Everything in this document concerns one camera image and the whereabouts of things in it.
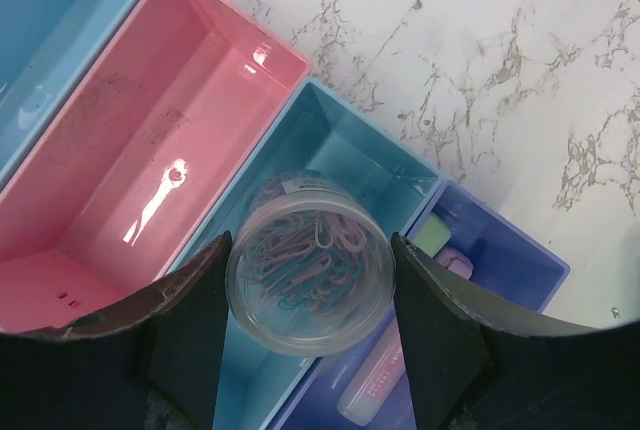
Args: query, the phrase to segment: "light blue plastic tray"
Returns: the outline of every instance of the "light blue plastic tray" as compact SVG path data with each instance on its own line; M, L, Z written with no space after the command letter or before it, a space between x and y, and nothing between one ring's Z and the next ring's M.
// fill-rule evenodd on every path
M263 182L301 169L316 170L336 181L389 237L409 229L442 182L436 170L310 78L245 162L174 268L224 230L235 236L248 202ZM214 427L266 428L312 363L313 359L269 352L230 317Z
M138 0L0 0L0 189Z

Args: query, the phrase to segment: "small pink object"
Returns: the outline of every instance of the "small pink object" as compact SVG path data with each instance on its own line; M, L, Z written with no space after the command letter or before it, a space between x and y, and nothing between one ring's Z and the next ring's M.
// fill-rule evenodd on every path
M308 73L226 0L140 0L0 194L0 327L162 276Z
M471 278L473 273L473 263L471 263L467 257L456 249L444 247L440 252L438 252L435 260L444 268L448 268L456 275L466 278L467 280Z

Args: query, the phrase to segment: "marble countertop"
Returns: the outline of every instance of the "marble countertop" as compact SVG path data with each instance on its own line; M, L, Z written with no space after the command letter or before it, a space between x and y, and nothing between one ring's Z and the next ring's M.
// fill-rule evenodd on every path
M232 0L571 264L546 313L640 316L637 0Z

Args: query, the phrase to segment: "green eraser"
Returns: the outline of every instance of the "green eraser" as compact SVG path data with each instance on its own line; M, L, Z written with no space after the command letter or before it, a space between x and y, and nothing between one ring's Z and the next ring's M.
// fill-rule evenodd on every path
M416 247L429 255L431 258L442 250L451 238L451 230L433 213L430 214L413 238Z

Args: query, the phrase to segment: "plastic organizer bin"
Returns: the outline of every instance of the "plastic organizer bin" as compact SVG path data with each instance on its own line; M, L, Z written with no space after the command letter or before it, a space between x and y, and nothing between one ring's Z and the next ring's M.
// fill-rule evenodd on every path
M0 0L0 189L138 0Z
M345 351L337 360L318 359L300 382L270 430L357 430L363 427L344 418L337 410L338 401L371 350L395 316L390 310L378 328L363 341ZM368 430L415 430L409 379L404 374L382 408L366 427Z
M506 300L542 312L569 274L569 265L455 182L439 189L409 238L431 212L451 230L447 245L473 263L471 281Z
M310 169L331 178L391 236L408 230L442 182L439 173L388 139L357 110L314 79L304 82L225 190L181 257L215 235L236 235L255 192L269 178ZM230 316L214 428L260 430L314 359L269 352Z
M558 257L526 236L460 185L447 181L426 205L408 232L411 239L435 213L451 230L448 246L474 264L471 281L503 298L542 312L569 273ZM355 345L326 373L310 371L274 418L271 430L355 430L362 428L337 411L340 396L380 338L392 315L366 340ZM369 430L414 430L406 374L366 427Z
M224 0L140 0L0 194L0 327L163 275L308 69Z

